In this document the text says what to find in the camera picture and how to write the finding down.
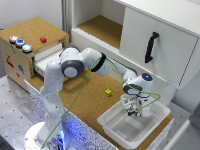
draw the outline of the black handle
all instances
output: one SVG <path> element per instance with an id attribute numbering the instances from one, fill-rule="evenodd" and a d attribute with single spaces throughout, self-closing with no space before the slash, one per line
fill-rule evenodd
<path id="1" fill-rule="evenodd" d="M 152 48 L 154 44 L 154 39 L 156 39 L 157 37 L 159 37 L 159 34 L 156 32 L 153 32 L 152 36 L 149 39 L 147 52 L 145 55 L 145 63 L 149 63 L 153 59 L 153 57 L 151 56 L 151 52 L 152 52 Z"/>

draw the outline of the red ball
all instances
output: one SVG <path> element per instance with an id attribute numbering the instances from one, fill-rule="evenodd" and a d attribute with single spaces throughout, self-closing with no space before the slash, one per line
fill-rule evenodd
<path id="1" fill-rule="evenodd" d="M 42 37 L 40 38 L 40 41 L 41 41 L 42 43 L 46 43 L 46 42 L 47 42 L 47 38 L 46 38 L 45 36 L 42 36 Z"/>

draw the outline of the wooden box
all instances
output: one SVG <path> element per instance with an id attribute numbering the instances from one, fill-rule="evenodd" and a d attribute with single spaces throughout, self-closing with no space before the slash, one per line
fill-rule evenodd
<path id="1" fill-rule="evenodd" d="M 17 35 L 32 46 L 31 53 L 23 53 L 22 49 L 10 44 L 9 38 Z M 46 43 L 40 41 L 40 37 L 47 38 Z M 28 91 L 24 79 L 30 80 L 35 76 L 33 70 L 33 58 L 43 51 L 62 43 L 63 47 L 69 44 L 69 35 L 53 26 L 40 17 L 27 20 L 0 32 L 0 50 L 6 74 Z"/>

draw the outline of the black joint ring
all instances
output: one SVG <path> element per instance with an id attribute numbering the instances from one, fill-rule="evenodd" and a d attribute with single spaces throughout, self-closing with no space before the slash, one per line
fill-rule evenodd
<path id="1" fill-rule="evenodd" d="M 101 68 L 101 66 L 103 65 L 104 61 L 106 60 L 106 58 L 107 58 L 106 55 L 104 53 L 101 53 L 101 55 L 102 55 L 102 57 L 101 57 L 99 63 L 94 68 L 92 68 L 92 70 L 91 70 L 92 72 L 98 71 Z"/>

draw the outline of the small object on table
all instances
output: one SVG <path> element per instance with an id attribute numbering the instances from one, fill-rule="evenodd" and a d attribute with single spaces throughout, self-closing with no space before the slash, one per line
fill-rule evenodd
<path id="1" fill-rule="evenodd" d="M 42 36 L 42 37 L 40 38 L 40 41 L 41 41 L 42 43 L 46 43 L 46 42 L 47 42 L 47 38 L 46 38 L 45 36 Z"/>
<path id="2" fill-rule="evenodd" d="M 16 40 L 16 47 L 17 48 L 22 48 L 22 46 L 25 44 L 25 41 L 22 39 Z"/>
<path id="3" fill-rule="evenodd" d="M 10 36 L 10 44 L 15 44 L 18 39 L 19 38 L 16 35 Z"/>
<path id="4" fill-rule="evenodd" d="M 107 89 L 106 91 L 105 91 L 105 94 L 106 94 L 106 96 L 111 96 L 111 90 L 110 89 Z"/>
<path id="5" fill-rule="evenodd" d="M 30 53 L 30 52 L 32 52 L 32 46 L 28 45 L 28 44 L 23 45 L 22 46 L 22 52 L 24 52 L 24 53 Z"/>

